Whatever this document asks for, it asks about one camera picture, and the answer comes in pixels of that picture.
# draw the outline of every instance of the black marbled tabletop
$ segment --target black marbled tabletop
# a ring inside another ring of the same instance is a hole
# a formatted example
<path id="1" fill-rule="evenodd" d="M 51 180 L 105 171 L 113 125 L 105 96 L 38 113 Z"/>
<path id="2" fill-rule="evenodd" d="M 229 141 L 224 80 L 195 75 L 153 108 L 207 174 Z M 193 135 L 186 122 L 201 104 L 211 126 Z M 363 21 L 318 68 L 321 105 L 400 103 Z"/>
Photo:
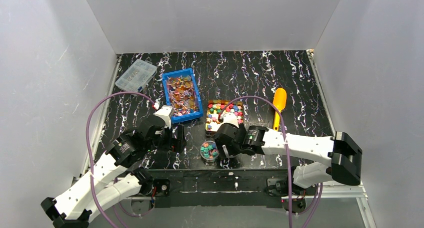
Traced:
<path id="1" fill-rule="evenodd" d="M 118 79 L 136 59 L 157 66 L 157 74 L 144 94 L 165 104 L 162 74 L 192 68 L 201 96 L 204 114 L 208 100 L 232 100 L 243 95 L 256 95 L 272 101 L 275 90 L 287 92 L 282 112 L 286 131 L 297 135 L 331 136 L 332 131 L 306 51 L 235 51 L 235 52 L 174 52 L 124 54 L 117 73 Z M 121 91 L 115 87 L 113 93 Z M 272 127 L 274 111 L 263 101 L 243 100 L 245 124 Z M 131 95 L 111 99 L 104 121 L 96 158 L 105 146 L 125 129 L 136 127 L 143 117 L 152 114 L 151 104 Z M 205 116 L 184 123 L 187 146 L 181 154 L 153 151 L 134 166 L 148 169 L 286 169 L 284 155 L 238 155 L 236 158 L 205 163 L 200 146 L 209 140 L 205 133 Z M 305 163 L 291 159 L 292 165 Z"/>

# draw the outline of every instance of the cable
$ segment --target cable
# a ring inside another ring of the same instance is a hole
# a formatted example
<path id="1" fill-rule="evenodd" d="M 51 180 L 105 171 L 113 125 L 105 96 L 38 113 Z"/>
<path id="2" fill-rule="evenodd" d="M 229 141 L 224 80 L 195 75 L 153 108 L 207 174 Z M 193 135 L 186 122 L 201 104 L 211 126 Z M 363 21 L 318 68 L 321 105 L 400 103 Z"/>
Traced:
<path id="1" fill-rule="evenodd" d="M 107 97 L 105 97 L 104 99 L 102 99 L 96 106 L 94 106 L 94 108 L 92 109 L 92 111 L 90 112 L 88 119 L 87 119 L 87 125 L 85 127 L 85 140 L 87 142 L 87 149 L 88 149 L 88 158 L 90 161 L 90 172 L 92 174 L 94 174 L 94 158 L 93 158 L 93 152 L 91 149 L 91 145 L 90 145 L 90 121 L 92 120 L 93 114 L 94 112 L 97 110 L 98 107 L 100 107 L 100 105 L 102 105 L 105 101 L 107 101 L 108 99 L 115 97 L 115 96 L 119 96 L 119 95 L 124 95 L 124 94 L 133 94 L 133 95 L 138 95 L 141 97 L 144 97 L 145 99 L 147 99 L 149 102 L 152 103 L 152 106 L 155 105 L 155 102 L 149 98 L 148 96 L 138 93 L 138 92 L 117 92 L 114 94 L 111 94 Z M 113 228 L 119 228 L 117 225 L 115 225 L 115 223 L 106 215 L 105 211 L 102 209 L 102 207 L 99 204 L 99 200 L 97 199 L 97 195 L 96 195 L 96 191 L 94 188 L 94 178 L 93 176 L 90 176 L 90 187 L 91 187 L 91 194 L 93 196 L 93 200 L 95 203 L 95 206 L 97 207 L 98 211 L 103 215 L 103 217 L 106 219 L 107 222 L 109 222 L 109 224 L 113 227 Z"/>
<path id="2" fill-rule="evenodd" d="M 300 196 L 301 195 L 299 194 L 295 199 L 293 199 L 293 201 L 297 201 Z"/>
<path id="3" fill-rule="evenodd" d="M 286 127 L 284 125 L 283 116 L 281 115 L 280 111 L 271 102 L 269 102 L 268 100 L 266 100 L 264 98 L 258 97 L 258 96 L 242 96 L 242 97 L 238 97 L 238 98 L 235 98 L 232 101 L 230 101 L 223 108 L 223 110 L 219 113 L 219 118 L 221 117 L 222 112 L 230 104 L 233 104 L 235 101 L 239 101 L 239 100 L 242 100 L 244 98 L 256 98 L 256 99 L 262 100 L 262 101 L 266 102 L 269 106 L 271 106 L 276 111 L 276 113 L 279 115 L 279 120 L 280 120 L 280 123 L 281 123 L 282 137 L 284 139 L 284 147 L 286 148 L 285 149 L 285 155 L 287 156 L 287 169 L 291 169 L 292 165 L 290 163 L 290 151 L 288 149 L 289 146 L 285 142 L 286 141 Z M 292 183 L 291 183 L 291 181 L 292 181 L 292 173 L 290 171 L 287 172 L 287 176 L 288 176 L 288 180 L 289 180 L 289 183 L 288 183 L 288 227 L 289 228 L 292 228 L 293 227 L 293 217 L 292 217 L 292 210 L 293 210 L 292 207 L 293 207 L 293 205 L 292 205 Z"/>
<path id="4" fill-rule="evenodd" d="M 126 223 L 122 220 L 122 218 L 118 215 L 117 209 L 115 208 L 115 206 L 112 206 L 113 212 L 115 213 L 116 218 L 118 219 L 119 223 L 121 223 L 123 225 L 123 227 L 125 228 L 129 228 Z"/>
<path id="5" fill-rule="evenodd" d="M 302 196 L 302 198 L 300 200 L 303 200 L 305 198 L 305 196 L 306 196 L 306 190 L 304 190 L 303 196 Z"/>
<path id="6" fill-rule="evenodd" d="M 114 181 L 113 181 L 113 183 L 115 184 L 115 183 L 117 183 L 118 182 L 118 178 L 116 177 L 115 179 L 114 179 Z M 130 216 L 130 217 L 140 217 L 140 215 L 137 215 L 137 214 L 134 214 L 134 212 L 131 214 L 131 213 L 129 213 L 129 212 L 127 212 L 126 210 L 125 210 L 125 208 L 122 206 L 122 204 L 121 204 L 121 202 L 118 202 L 118 205 L 119 205 L 119 207 L 120 207 L 120 209 L 122 210 L 122 212 L 124 212 L 125 213 L 125 215 L 128 215 L 128 216 Z M 116 216 L 116 218 L 118 218 L 118 220 L 119 221 L 121 221 L 121 218 L 118 216 L 118 214 L 116 213 L 116 211 L 115 211 L 115 205 L 113 206 L 113 211 L 115 212 L 115 216 Z"/>
<path id="7" fill-rule="evenodd" d="M 231 100 L 223 109 L 222 109 L 222 111 L 219 113 L 219 118 L 221 118 L 221 114 L 223 113 L 223 111 L 230 105 L 230 104 L 233 104 L 235 101 L 239 101 L 239 100 L 242 100 L 242 99 L 246 99 L 246 98 L 256 98 L 256 99 L 259 99 L 259 100 L 262 100 L 262 101 L 264 101 L 264 102 L 266 102 L 269 106 L 271 106 L 275 111 L 276 111 L 276 113 L 278 114 L 278 116 L 279 116 L 279 118 L 280 118 L 280 124 L 281 124 L 281 133 L 282 133 L 282 137 L 283 137 L 283 139 L 284 139 L 284 147 L 285 147 L 285 155 L 287 156 L 287 169 L 291 169 L 291 162 L 290 162 L 290 151 L 289 151 L 289 146 L 287 145 L 287 143 L 285 142 L 286 141 L 286 127 L 285 127 L 285 125 L 284 125 L 284 120 L 283 120 L 283 116 L 281 115 L 281 113 L 280 113 L 280 111 L 271 103 L 271 102 L 269 102 L 268 100 L 266 100 L 266 99 L 264 99 L 264 98 L 261 98 L 261 97 L 258 97 L 258 96 L 242 96 L 242 97 L 238 97 L 238 98 L 235 98 L 235 99 L 233 99 L 233 100 Z M 291 172 L 287 172 L 287 176 L 288 176 L 288 180 L 289 181 L 291 181 L 292 180 L 292 173 Z M 321 183 L 320 184 L 320 191 L 319 191 L 319 195 L 318 195 L 318 198 L 316 199 L 316 202 L 315 202 L 315 204 L 313 203 L 314 201 L 315 201 L 315 198 L 316 198 L 316 193 L 315 193 L 315 196 L 314 196 L 314 198 L 313 198 L 313 201 L 312 201 L 312 203 L 311 203 L 311 206 L 312 205 L 314 205 L 314 207 L 312 208 L 312 211 L 311 211 L 311 213 L 309 214 L 309 216 L 308 216 L 308 218 L 307 218 L 307 220 L 306 220 L 306 222 L 304 223 L 304 225 L 303 225 L 303 227 L 302 228 L 305 228 L 307 225 L 308 225 L 308 223 L 309 223 L 309 221 L 311 220 L 311 218 L 312 218 L 312 215 L 314 215 L 314 213 L 315 213 L 315 210 L 317 209 L 317 207 L 318 207 L 318 203 L 320 202 L 320 199 L 321 199 L 321 195 L 322 195 L 322 193 L 323 193 L 323 184 Z M 288 227 L 289 228 L 292 228 L 293 227 L 293 217 L 292 217 L 292 211 L 293 211 L 293 203 L 292 203 L 292 183 L 291 182 L 289 182 L 288 183 Z"/>
<path id="8" fill-rule="evenodd" d="M 151 194 L 151 199 L 152 200 L 153 200 L 153 197 L 155 196 L 155 194 L 156 194 L 156 187 L 154 187 L 153 193 Z"/>
<path id="9" fill-rule="evenodd" d="M 306 219 L 305 223 L 303 224 L 302 228 L 306 228 L 306 226 L 309 224 L 309 221 L 311 220 L 312 216 L 315 213 L 315 210 L 318 207 L 318 203 L 320 203 L 321 195 L 322 194 L 323 194 L 323 184 L 320 183 L 319 184 L 319 194 L 318 194 L 318 198 L 316 199 L 315 206 L 312 208 L 312 211 L 310 212 L 309 216 L 307 217 L 307 219 Z"/>
<path id="10" fill-rule="evenodd" d="M 298 215 L 305 214 L 307 211 L 309 211 L 309 209 L 315 205 L 315 201 L 317 200 L 317 197 L 318 197 L 318 185 L 316 186 L 315 195 L 313 196 L 312 202 L 310 203 L 309 206 L 305 208 L 303 212 L 299 213 Z"/>

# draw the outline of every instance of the yellow plastic spoon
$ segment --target yellow plastic spoon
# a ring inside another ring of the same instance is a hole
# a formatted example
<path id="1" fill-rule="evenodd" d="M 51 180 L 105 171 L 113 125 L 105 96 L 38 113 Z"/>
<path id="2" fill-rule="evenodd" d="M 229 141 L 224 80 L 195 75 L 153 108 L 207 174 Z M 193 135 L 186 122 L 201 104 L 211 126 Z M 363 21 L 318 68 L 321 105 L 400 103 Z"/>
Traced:
<path id="1" fill-rule="evenodd" d="M 287 100 L 287 93 L 284 89 L 278 88 L 275 91 L 274 94 L 274 100 L 272 101 L 272 104 L 280 111 L 282 112 L 283 109 L 286 107 L 286 100 Z M 274 115 L 274 124 L 272 128 L 276 131 L 278 131 L 278 127 L 280 125 L 280 117 L 277 112 L 275 112 Z"/>

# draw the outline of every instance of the white enclosure panel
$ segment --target white enclosure panel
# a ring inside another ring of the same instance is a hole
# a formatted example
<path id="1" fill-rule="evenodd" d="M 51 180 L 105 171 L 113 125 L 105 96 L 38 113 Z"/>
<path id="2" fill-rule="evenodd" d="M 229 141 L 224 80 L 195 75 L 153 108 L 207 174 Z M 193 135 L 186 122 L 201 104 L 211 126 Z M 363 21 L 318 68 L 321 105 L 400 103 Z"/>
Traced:
<path id="1" fill-rule="evenodd" d="M 81 172 L 116 55 L 86 0 L 0 0 L 0 54 L 1 227 L 51 227 L 40 203 Z"/>
<path id="2" fill-rule="evenodd" d="M 339 0 L 87 0 L 116 53 L 314 48 Z"/>
<path id="3" fill-rule="evenodd" d="M 341 0 L 315 50 L 377 227 L 424 227 L 424 0 Z"/>

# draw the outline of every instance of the plastic container with beads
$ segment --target plastic container with beads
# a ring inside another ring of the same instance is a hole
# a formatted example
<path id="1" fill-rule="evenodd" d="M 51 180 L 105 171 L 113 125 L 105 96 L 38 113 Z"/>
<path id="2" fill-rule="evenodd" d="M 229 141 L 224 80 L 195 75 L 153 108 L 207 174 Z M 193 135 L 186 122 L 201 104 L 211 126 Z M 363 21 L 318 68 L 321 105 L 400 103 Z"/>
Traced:
<path id="1" fill-rule="evenodd" d="M 174 72 L 168 72 L 168 73 L 164 73 L 162 75 L 162 83 L 163 83 L 163 87 L 164 87 L 164 90 L 165 90 L 166 104 L 168 106 L 172 106 L 171 100 L 170 100 L 170 94 L 169 94 L 169 91 L 167 89 L 167 87 L 168 87 L 167 84 L 166 84 L 167 81 L 170 78 L 187 77 L 187 76 L 189 76 L 191 78 L 190 80 L 193 83 L 193 86 L 194 86 L 193 96 L 194 96 L 194 99 L 195 99 L 194 102 L 195 102 L 196 107 L 198 109 L 197 109 L 197 111 L 194 111 L 192 113 L 188 113 L 188 114 L 185 114 L 185 115 L 182 115 L 182 116 L 173 115 L 171 117 L 171 122 L 173 124 L 197 119 L 197 118 L 203 116 L 202 101 L 201 101 L 201 98 L 200 98 L 200 95 L 199 95 L 199 90 L 197 89 L 198 86 L 195 82 L 196 81 L 195 78 L 194 78 L 195 75 L 193 73 L 193 69 L 191 69 L 191 68 L 186 68 L 186 69 L 178 70 L 178 71 L 174 71 Z"/>
<path id="2" fill-rule="evenodd" d="M 209 100 L 207 103 L 206 111 L 206 124 L 205 130 L 206 135 L 213 136 L 217 132 L 218 128 L 221 126 L 221 122 L 218 120 L 218 116 L 222 109 L 229 103 L 228 100 Z M 245 111 L 243 103 L 236 102 L 230 104 L 222 114 L 234 113 L 237 117 L 238 123 L 242 123 L 245 120 Z"/>
<path id="3" fill-rule="evenodd" d="M 200 155 L 208 162 L 213 162 L 220 155 L 214 141 L 205 141 L 200 147 Z"/>
<path id="4" fill-rule="evenodd" d="M 127 92 L 141 92 L 155 76 L 158 68 L 149 62 L 137 59 L 115 82 L 115 85 Z"/>

